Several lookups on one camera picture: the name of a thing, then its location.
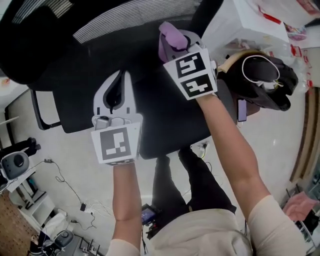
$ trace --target office chair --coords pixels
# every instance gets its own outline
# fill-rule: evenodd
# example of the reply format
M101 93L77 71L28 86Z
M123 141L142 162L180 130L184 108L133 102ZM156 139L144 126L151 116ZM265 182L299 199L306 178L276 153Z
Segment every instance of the office chair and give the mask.
M93 99L111 74L131 74L137 112L143 115L144 159L177 151L210 136L195 100L187 101L158 57L159 25L171 22L200 37L223 0L12 0L0 22L0 68L31 89L42 130L91 128ZM219 96L236 121L223 81ZM36 91L53 93L60 122L46 124Z

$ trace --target white floor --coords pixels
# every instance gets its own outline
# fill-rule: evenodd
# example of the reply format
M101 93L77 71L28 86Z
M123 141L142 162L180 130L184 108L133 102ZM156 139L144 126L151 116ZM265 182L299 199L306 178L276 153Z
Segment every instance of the white floor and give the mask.
M45 122L58 121L55 103L50 92L39 92L39 105ZM290 97L291 108L287 112L262 109L247 122L240 124L239 129L252 146L259 163L259 170L263 181L280 201L286 193L285 188L295 165L298 154L304 123L305 96L298 91ZM12 123L16 141L34 137L41 144L42 149L32 156L34 164L44 158L54 160L61 168L61 172L69 184L74 188L87 204L99 200L106 206L112 207L113 175L108 165L98 164L90 129L66 134L63 129L56 127L46 131L38 128L32 107L30 92L20 97L10 107L10 116L20 116ZM212 164L212 173L217 182L230 197L232 203L238 206L230 184L222 170L212 139L205 161ZM172 178L182 194L190 189L187 172L178 160L177 153L170 154ZM140 159L136 163L138 181L142 203L151 203L152 185L155 172L155 159ZM65 183L58 183L55 179L58 170L54 164L41 163L33 176L39 188L47 191L55 205L68 213L68 219L78 220L83 228L90 226L92 216L80 211L77 197ZM190 192L184 195L190 199ZM101 244L102 251L106 252L112 238L115 221L108 216L103 207L96 204L95 221L97 227L83 231L77 224L75 233L88 239L94 239ZM240 228L244 226L244 218L238 208L236 217Z

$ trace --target pink garment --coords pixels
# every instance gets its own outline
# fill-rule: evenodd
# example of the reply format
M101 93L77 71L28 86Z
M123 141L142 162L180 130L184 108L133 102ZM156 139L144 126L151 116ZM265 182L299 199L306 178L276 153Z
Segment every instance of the pink garment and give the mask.
M304 221L317 203L318 201L309 198L305 192L300 192L288 200L283 211L292 221Z
M171 23L169 22L163 22L159 26L160 30L160 36L163 34L165 36L166 41L168 44L172 47L175 47L178 50L186 49L188 46L188 40L185 38L185 36ZM164 46L161 42L161 39L159 39L159 50L158 50L159 58L167 63L168 58L165 53Z

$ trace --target red label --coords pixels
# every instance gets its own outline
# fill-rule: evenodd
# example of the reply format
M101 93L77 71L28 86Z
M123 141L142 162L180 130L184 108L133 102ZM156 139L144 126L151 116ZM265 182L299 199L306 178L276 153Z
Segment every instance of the red label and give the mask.
M309 0L296 0L303 9L306 10L306 12L310 15L316 15L320 14L320 11L318 11Z

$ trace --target shirt sleeve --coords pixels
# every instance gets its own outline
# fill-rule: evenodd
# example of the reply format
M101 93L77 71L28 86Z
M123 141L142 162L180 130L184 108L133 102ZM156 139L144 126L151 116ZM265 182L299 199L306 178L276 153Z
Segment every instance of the shirt sleeve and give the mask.
M139 250L131 243L120 240L111 240L106 256L140 256Z
M257 256L305 256L302 233L281 210L272 195L263 198L248 219Z

